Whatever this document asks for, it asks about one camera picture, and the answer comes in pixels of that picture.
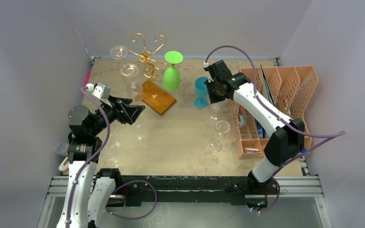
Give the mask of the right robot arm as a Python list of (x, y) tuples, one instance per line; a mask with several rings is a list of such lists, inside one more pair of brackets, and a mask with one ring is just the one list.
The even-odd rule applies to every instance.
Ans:
[(224, 61), (203, 65), (210, 75), (205, 85), (211, 103), (233, 100), (247, 110), (269, 136), (264, 158), (249, 173), (249, 190), (260, 193), (266, 188), (266, 181), (304, 149), (305, 124), (300, 118), (292, 119), (279, 111), (257, 91), (256, 83), (241, 72), (233, 75)]

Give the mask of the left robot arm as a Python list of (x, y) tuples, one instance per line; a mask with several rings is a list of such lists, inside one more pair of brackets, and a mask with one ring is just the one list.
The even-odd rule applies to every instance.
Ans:
[(110, 195), (123, 187), (118, 169), (101, 169), (95, 177), (99, 152), (106, 144), (98, 134), (113, 121), (133, 125), (144, 110), (131, 99), (110, 96), (109, 104), (102, 102), (95, 113), (84, 105), (69, 111), (68, 184), (58, 228), (98, 227)]

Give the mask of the clear wine glass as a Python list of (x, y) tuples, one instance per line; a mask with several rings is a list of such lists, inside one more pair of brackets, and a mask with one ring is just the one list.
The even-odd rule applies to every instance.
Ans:
[(115, 46), (110, 50), (110, 57), (113, 59), (124, 59), (129, 50), (125, 46)]
[(214, 120), (214, 121), (219, 120), (220, 114), (223, 111), (223, 107), (224, 107), (223, 102), (210, 104), (212, 120)]
[(223, 140), (230, 131), (230, 124), (225, 120), (220, 120), (215, 125), (215, 134), (209, 140), (208, 147), (211, 152), (221, 152), (223, 149)]
[(126, 91), (128, 96), (135, 102), (139, 102), (143, 98), (143, 87), (137, 81), (139, 67), (136, 64), (124, 64), (120, 73), (126, 83)]

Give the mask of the blue plastic goblet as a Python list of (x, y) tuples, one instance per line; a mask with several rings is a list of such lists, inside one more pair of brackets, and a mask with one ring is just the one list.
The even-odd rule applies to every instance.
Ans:
[(195, 107), (199, 109), (203, 109), (208, 105), (208, 91), (205, 82), (207, 81), (207, 77), (199, 77), (195, 80), (195, 93), (197, 97), (194, 100)]

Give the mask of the green plastic goblet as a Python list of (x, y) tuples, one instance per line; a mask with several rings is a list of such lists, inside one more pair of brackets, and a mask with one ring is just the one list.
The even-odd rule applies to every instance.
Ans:
[(178, 51), (168, 51), (164, 58), (171, 65), (164, 71), (163, 88), (167, 91), (176, 91), (181, 82), (180, 72), (176, 65), (183, 61), (183, 55)]

